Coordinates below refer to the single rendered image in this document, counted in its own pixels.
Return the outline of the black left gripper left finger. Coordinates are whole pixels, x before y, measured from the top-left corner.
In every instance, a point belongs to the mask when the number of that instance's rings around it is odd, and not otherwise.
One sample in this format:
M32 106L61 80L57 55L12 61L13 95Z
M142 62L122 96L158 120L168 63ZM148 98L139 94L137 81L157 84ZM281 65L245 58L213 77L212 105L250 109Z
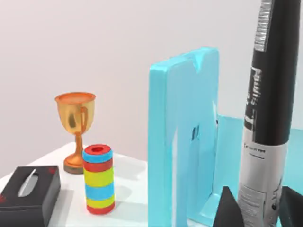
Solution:
M213 227L244 227L241 210L228 186L224 186Z

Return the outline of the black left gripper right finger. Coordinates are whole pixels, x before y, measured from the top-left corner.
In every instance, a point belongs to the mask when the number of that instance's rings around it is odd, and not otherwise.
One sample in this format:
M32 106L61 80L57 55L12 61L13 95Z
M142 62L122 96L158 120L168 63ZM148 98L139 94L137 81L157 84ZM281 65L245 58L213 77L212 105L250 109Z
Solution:
M282 227L303 227L303 195L283 186L279 218Z

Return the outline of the black and silver bottle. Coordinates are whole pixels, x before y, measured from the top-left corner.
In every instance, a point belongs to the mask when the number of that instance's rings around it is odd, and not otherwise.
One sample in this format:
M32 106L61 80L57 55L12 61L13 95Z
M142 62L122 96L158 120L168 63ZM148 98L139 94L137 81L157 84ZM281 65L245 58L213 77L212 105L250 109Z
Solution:
M244 227L276 227L293 114L302 0L261 0L237 203Z

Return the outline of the light blue rack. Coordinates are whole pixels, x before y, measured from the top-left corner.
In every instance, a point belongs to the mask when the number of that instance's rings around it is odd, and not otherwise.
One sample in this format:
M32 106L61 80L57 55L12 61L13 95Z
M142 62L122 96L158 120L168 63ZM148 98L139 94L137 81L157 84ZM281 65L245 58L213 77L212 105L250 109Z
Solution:
M148 227L213 227L224 186L237 202L244 116L217 113L218 73L211 47L150 68ZM283 186L303 195L303 130L290 128Z

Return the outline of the stack of coloured rings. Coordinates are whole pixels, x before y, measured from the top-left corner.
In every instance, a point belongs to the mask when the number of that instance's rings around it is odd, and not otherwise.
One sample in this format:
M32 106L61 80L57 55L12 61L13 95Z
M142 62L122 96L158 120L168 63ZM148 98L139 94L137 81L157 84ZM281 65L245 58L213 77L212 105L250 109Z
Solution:
M115 206L113 152L106 144L93 144L82 156L87 210L107 214Z

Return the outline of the gold trophy cup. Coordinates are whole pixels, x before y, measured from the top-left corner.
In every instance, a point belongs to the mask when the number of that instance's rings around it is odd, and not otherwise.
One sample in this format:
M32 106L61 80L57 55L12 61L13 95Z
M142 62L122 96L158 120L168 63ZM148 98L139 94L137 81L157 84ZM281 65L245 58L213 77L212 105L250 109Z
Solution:
M55 97L58 115L64 129L75 137L75 152L63 162L69 174L83 174L82 135L92 125L96 96L90 92L68 92Z

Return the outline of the black tissue box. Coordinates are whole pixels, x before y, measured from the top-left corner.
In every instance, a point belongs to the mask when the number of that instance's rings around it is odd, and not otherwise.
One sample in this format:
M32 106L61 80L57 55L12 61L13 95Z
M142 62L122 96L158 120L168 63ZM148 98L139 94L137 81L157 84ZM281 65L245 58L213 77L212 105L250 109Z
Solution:
M61 189L58 166L19 166L0 193L0 227L48 227Z

